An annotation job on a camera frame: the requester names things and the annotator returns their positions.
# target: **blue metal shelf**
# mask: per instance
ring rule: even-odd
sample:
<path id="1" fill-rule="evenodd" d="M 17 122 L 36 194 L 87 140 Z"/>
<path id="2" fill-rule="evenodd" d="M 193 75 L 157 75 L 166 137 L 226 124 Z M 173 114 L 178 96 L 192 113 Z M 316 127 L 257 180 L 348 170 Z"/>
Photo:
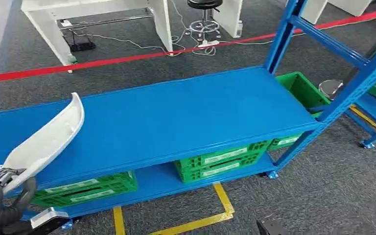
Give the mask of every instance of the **blue metal shelf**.
<path id="1" fill-rule="evenodd" d="M 265 68 L 251 67 L 84 97 L 84 125 L 38 176 L 40 188 L 314 130 Z M 0 112 L 0 164 L 66 101 Z"/>
<path id="2" fill-rule="evenodd" d="M 376 121 L 376 98 L 373 95 L 365 93 L 359 100 L 357 100 L 355 105 L 364 114 L 368 115 L 374 121 Z"/>
<path id="3" fill-rule="evenodd" d="M 238 179 L 273 169 L 275 169 L 275 166 L 273 165 L 270 156 L 265 153 L 259 161 L 253 165 L 215 175 L 190 184 L 184 184 L 182 183 L 173 163 L 158 164 L 136 170 L 135 173 L 139 189 L 135 192 L 106 197 L 83 204 L 65 207 L 64 209 L 71 217 L 77 217 L 108 210 L 115 206 L 130 205 L 136 202 L 147 201 L 183 191 L 201 188 L 215 182 Z"/>
<path id="4" fill-rule="evenodd" d="M 39 188 L 136 169 L 137 192 L 68 207 L 74 217 L 260 172 L 278 177 L 277 171 L 376 83 L 376 53 L 366 59 L 302 20 L 305 3 L 288 1 L 263 67 L 84 97 L 83 128 L 37 175 Z M 296 26 L 359 68 L 318 121 L 273 77 Z M 65 105 L 63 101 L 0 112 L 0 164 Z M 171 164 L 164 164 L 299 132 L 304 133 L 275 162 L 266 154 L 252 166 L 187 185 Z"/>

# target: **white cable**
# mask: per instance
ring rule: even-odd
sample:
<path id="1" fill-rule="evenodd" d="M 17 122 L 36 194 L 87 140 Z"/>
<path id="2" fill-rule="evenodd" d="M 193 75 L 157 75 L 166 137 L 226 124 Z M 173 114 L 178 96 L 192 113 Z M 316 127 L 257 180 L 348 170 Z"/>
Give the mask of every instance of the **white cable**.
<path id="1" fill-rule="evenodd" d="M 189 36 L 196 42 L 196 45 L 194 46 L 194 48 L 198 48 L 198 46 L 200 45 L 200 43 L 198 42 L 198 40 L 196 40 L 193 36 L 192 36 L 192 31 L 187 28 L 187 26 L 185 25 L 184 23 L 184 17 L 183 15 L 179 12 L 178 8 L 176 7 L 176 4 L 174 2 L 174 0 L 171 0 L 173 6 L 174 6 L 174 9 L 175 9 L 175 12 L 177 13 L 177 15 L 180 17 L 180 21 L 181 21 L 181 24 L 183 25 L 184 27 L 184 31 L 182 32 L 182 34 L 180 36 L 171 36 L 171 40 L 172 40 L 172 44 L 173 45 L 177 45 L 179 47 L 181 47 L 182 49 L 186 49 L 184 46 L 178 44 L 183 36 L 185 35 L 185 32 L 189 31 Z M 331 29 L 331 28 L 335 28 L 335 27 L 341 27 L 341 26 L 346 26 L 346 25 L 350 25 L 350 24 L 357 24 L 357 23 L 363 23 L 363 22 L 368 22 L 368 21 L 372 21 L 372 20 L 376 20 L 376 18 L 373 18 L 373 19 L 368 19 L 368 20 L 364 20 L 364 21 L 359 21 L 359 22 L 351 22 L 351 23 L 346 23 L 346 24 L 340 24 L 340 25 L 334 25 L 334 26 L 330 26 L 330 27 L 326 27 L 326 28 L 323 28 L 323 29 L 320 29 L 320 30 L 326 30 L 326 29 Z M 87 28 L 87 26 L 84 26 L 82 28 L 76 28 L 76 29 L 69 29 L 71 32 L 73 32 L 75 35 L 77 36 L 92 36 L 92 37 L 100 37 L 100 38 L 104 38 L 104 39 L 112 39 L 112 40 L 116 40 L 116 41 L 119 41 L 119 42 L 129 42 L 129 43 L 132 43 L 133 45 L 139 47 L 140 49 L 147 49 L 147 48 L 159 48 L 161 49 L 163 52 L 167 52 L 163 47 L 160 47 L 160 46 L 147 46 L 147 47 L 142 47 L 140 46 L 139 44 L 133 42 L 132 40 L 122 40 L 122 39 L 118 39 L 118 38 L 113 38 L 113 37 L 106 37 L 106 36 L 102 36 L 102 35 L 95 35 L 95 34 L 77 34 L 76 30 L 82 30 L 82 29 L 85 29 Z M 299 34 L 293 34 L 292 37 L 295 37 L 295 36 L 301 36 L 301 35 L 305 35 L 306 33 L 299 33 Z M 234 44 L 239 44 L 239 45 L 265 45 L 265 44 L 270 44 L 272 43 L 274 40 L 271 40 L 271 41 L 267 41 L 267 42 L 263 42 L 263 43 L 234 43 Z M 219 41 L 221 43 L 231 43 L 229 41 Z M 197 54 L 197 55 L 206 55 L 206 56 L 214 56 L 217 52 L 217 49 L 215 47 L 206 47 L 204 49 L 204 53 L 199 53 L 195 50 L 192 50 L 192 53 L 194 54 Z M 182 52 L 179 52 L 177 54 L 174 54 L 174 55 L 169 55 L 168 56 L 171 56 L 171 57 L 175 57 L 177 55 L 180 55 Z"/>

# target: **white desk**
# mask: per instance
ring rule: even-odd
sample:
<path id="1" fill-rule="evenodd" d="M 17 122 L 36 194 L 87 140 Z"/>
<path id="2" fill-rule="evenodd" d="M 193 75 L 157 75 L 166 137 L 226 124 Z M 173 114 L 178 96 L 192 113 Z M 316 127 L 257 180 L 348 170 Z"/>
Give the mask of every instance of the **white desk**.
<path id="1" fill-rule="evenodd" d="M 328 2 L 354 16 L 360 16 L 372 0 L 308 0 L 302 18 L 316 24 Z M 242 4 L 243 0 L 223 0 L 218 7 L 220 12 L 213 12 L 214 19 L 234 38 L 241 36 L 238 31 Z"/>
<path id="2" fill-rule="evenodd" d="M 172 51 L 167 0 L 23 0 L 21 10 L 42 38 L 66 65 L 76 62 L 58 28 L 57 20 L 149 7 L 156 32 L 168 51 Z"/>

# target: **red line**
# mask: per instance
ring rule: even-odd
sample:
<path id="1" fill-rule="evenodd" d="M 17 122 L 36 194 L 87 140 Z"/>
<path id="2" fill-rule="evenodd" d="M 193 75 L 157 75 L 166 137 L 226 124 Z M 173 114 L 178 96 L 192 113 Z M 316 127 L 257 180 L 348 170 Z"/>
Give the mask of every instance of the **red line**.
<path id="1" fill-rule="evenodd" d="M 316 25 L 315 27 L 317 29 L 324 29 L 324 28 L 329 28 L 332 26 L 358 23 L 358 22 L 373 20 L 373 19 L 376 19 L 376 12 L 367 13 L 358 17 L 348 17 L 345 19 L 341 19 L 341 20 L 337 20 L 337 21 L 333 21 L 329 23 L 322 23 L 322 24 Z M 300 29 L 294 30 L 294 33 L 301 33 L 301 32 L 302 30 Z M 244 43 L 244 42 L 249 42 L 249 41 L 273 38 L 275 35 L 276 34 L 271 33 L 271 34 L 266 34 L 266 35 L 261 35 L 261 36 L 246 38 L 246 39 L 235 40 L 235 41 L 231 41 L 228 43 L 220 43 L 217 46 L 220 47 L 220 46 L 226 46 L 226 45 L 231 45 L 235 43 Z M 173 53 L 177 54 L 177 53 L 189 52 L 189 51 L 198 50 L 198 49 L 199 48 L 187 48 L 183 50 L 176 50 Z M 129 61 L 134 61 L 134 60 L 164 56 L 167 54 L 170 54 L 170 53 L 158 52 L 158 53 L 152 53 L 152 54 L 133 55 L 133 56 L 121 57 L 121 58 L 83 62 L 83 63 L 79 63 L 75 65 L 68 65 L 68 66 L 56 66 L 56 67 L 46 67 L 46 68 L 31 69 L 31 70 L 24 70 L 24 71 L 5 72 L 5 73 L 0 73 L 0 81 L 7 81 L 7 80 L 19 79 L 19 78 L 30 77 L 30 76 L 45 75 L 45 74 L 63 72 L 63 71 L 68 71 L 68 70 L 79 70 L 79 69 L 92 68 L 92 67 L 116 64 L 116 63 L 123 63 L 123 62 L 129 62 Z"/>

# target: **yellow floor tape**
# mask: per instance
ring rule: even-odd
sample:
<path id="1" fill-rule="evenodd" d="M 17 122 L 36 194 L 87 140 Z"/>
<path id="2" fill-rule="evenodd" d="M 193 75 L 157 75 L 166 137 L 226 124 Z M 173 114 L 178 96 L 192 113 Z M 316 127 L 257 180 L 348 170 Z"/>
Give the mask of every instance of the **yellow floor tape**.
<path id="1" fill-rule="evenodd" d="M 214 184 L 214 189 L 217 192 L 218 198 L 220 199 L 221 203 L 223 204 L 224 210 L 226 212 L 221 214 L 216 214 L 208 218 L 199 219 L 192 221 L 190 223 L 186 223 L 183 225 L 175 226 L 172 228 L 160 230 L 154 233 L 151 233 L 151 235 L 173 235 L 173 234 L 180 234 L 187 231 L 191 231 L 194 229 L 198 229 L 201 227 L 205 227 L 211 224 L 215 224 L 224 220 L 232 219 L 234 208 L 231 205 L 230 200 L 228 199 L 228 196 L 226 192 L 223 189 L 223 186 L 220 183 Z"/>
<path id="2" fill-rule="evenodd" d="M 221 222 L 221 221 L 224 221 L 224 220 L 232 219 L 232 218 L 233 218 L 233 214 L 230 214 L 230 213 L 216 214 L 216 215 L 213 215 L 213 216 L 208 217 L 208 218 L 195 220 L 195 221 L 192 221 L 190 223 L 186 223 L 186 224 L 176 226 L 176 227 L 172 227 L 172 228 L 169 228 L 169 229 L 160 230 L 160 231 L 151 233 L 151 235 L 180 234 L 180 233 L 184 233 L 184 232 L 187 232 L 187 231 L 191 231 L 191 230 L 194 230 L 194 229 L 205 227 L 205 226 L 215 224 L 215 223 L 218 223 L 218 222 Z"/>
<path id="3" fill-rule="evenodd" d="M 115 219 L 116 235 L 125 235 L 122 207 L 113 208 L 113 217 Z"/>
<path id="4" fill-rule="evenodd" d="M 217 192 L 218 197 L 220 198 L 221 203 L 224 206 L 224 209 L 226 210 L 226 213 L 234 213 L 234 208 L 231 205 L 230 200 L 228 199 L 228 196 L 226 192 L 223 189 L 223 186 L 220 183 L 214 184 L 214 189 Z"/>
<path id="5" fill-rule="evenodd" d="M 205 227 L 211 224 L 215 224 L 224 220 L 232 219 L 234 208 L 231 205 L 230 200 L 228 199 L 228 196 L 226 192 L 224 191 L 223 186 L 220 183 L 214 184 L 214 189 L 217 192 L 218 198 L 220 199 L 221 203 L 223 204 L 224 213 L 216 214 L 211 217 L 207 217 L 204 219 L 195 220 L 183 225 L 175 226 L 172 228 L 160 230 L 154 233 L 151 233 L 152 235 L 173 235 L 173 234 L 180 234 L 187 231 L 191 231 L 194 229 L 198 229 L 201 227 Z M 115 219 L 115 229 L 116 229 L 116 235 L 125 235 L 124 230 L 124 223 L 123 223 L 123 215 L 122 215 L 122 208 L 121 207 L 115 207 L 113 208 L 113 216 Z"/>
<path id="6" fill-rule="evenodd" d="M 376 129 L 376 123 L 373 120 L 371 120 L 369 117 L 367 117 L 365 114 L 363 114 L 361 111 L 359 111 L 355 105 L 351 105 L 350 109 L 351 111 L 353 111 L 358 116 L 363 118 L 366 122 L 368 122 L 370 125 L 372 125 Z"/>

